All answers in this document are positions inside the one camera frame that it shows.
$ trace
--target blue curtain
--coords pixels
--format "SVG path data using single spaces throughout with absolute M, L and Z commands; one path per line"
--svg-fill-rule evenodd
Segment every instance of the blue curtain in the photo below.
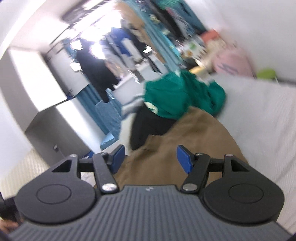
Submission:
M 117 111 L 117 108 L 115 107 L 112 101 L 108 103 L 100 101 L 95 106 L 95 108 L 98 115 L 104 119 L 106 127 L 117 141 L 120 133 L 120 123 L 122 121 L 122 118 L 120 116 L 120 113 Z
M 108 98 L 109 98 L 110 102 L 113 103 L 115 109 L 121 115 L 121 107 L 122 107 L 122 104 L 117 99 L 115 99 L 113 97 L 112 92 L 109 89 L 106 89 L 106 92 L 107 92 L 107 95 L 108 95 Z
M 156 47 L 157 51 L 163 56 L 164 60 L 166 61 L 166 66 L 171 71 L 179 69 L 178 64 L 181 62 L 180 57 L 178 57 L 168 45 L 167 37 L 161 33 L 158 27 L 150 20 L 149 13 L 141 11 L 135 0 L 126 0 L 125 2 L 144 21 L 145 31 L 151 39 L 151 42 Z
M 76 98 L 80 101 L 91 118 L 93 118 L 95 123 L 101 128 L 104 134 L 107 135 L 109 130 L 104 124 L 104 120 L 97 114 L 95 109 L 95 105 L 102 100 L 96 89 L 89 84 L 76 95 Z

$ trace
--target green jacket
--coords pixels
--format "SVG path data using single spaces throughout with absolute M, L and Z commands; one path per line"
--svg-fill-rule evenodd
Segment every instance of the green jacket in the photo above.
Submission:
M 224 90 L 215 81 L 207 86 L 194 74 L 181 70 L 180 77 L 170 72 L 157 81 L 148 81 L 144 101 L 158 116 L 177 120 L 189 106 L 215 116 L 221 110 L 225 97 Z

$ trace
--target bed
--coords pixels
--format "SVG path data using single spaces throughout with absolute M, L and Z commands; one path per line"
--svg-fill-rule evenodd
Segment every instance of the bed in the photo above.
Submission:
M 285 229 L 296 232 L 296 85 L 277 84 L 246 77 L 212 75 L 227 99 L 217 119 L 237 142 L 249 164 L 284 192 L 278 218 Z M 128 151 L 132 116 L 122 124 L 118 144 Z

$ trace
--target pink bag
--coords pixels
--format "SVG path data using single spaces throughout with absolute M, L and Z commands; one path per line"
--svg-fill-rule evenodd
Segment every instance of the pink bag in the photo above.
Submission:
M 213 66 L 219 74 L 241 75 L 253 77 L 253 71 L 245 51 L 228 46 L 213 59 Z

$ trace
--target white wall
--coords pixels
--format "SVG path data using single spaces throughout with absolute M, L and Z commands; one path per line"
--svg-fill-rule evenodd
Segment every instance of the white wall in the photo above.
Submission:
M 9 55 L 32 103 L 39 112 L 67 99 L 37 51 L 9 48 Z
M 28 96 L 7 50 L 0 60 L 0 88 L 10 111 L 23 131 L 27 129 L 38 109 Z
M 45 0 L 3 0 L 0 2 L 0 58 L 10 42 Z M 0 179 L 32 149 L 13 118 L 0 90 Z
M 71 67 L 71 58 L 68 56 L 66 50 L 60 51 L 58 54 L 52 54 L 52 58 L 48 61 L 49 67 L 54 70 L 58 76 L 57 81 L 61 81 L 67 88 L 67 91 L 72 90 L 73 96 L 77 95 L 89 82 L 86 77 L 80 72 L 75 72 Z
M 46 53 L 53 41 L 68 24 L 61 16 L 81 0 L 46 0 L 30 17 L 13 39 L 11 46 L 38 50 Z
M 295 1 L 185 1 L 206 27 L 243 47 L 256 70 L 271 67 L 279 77 L 296 81 Z

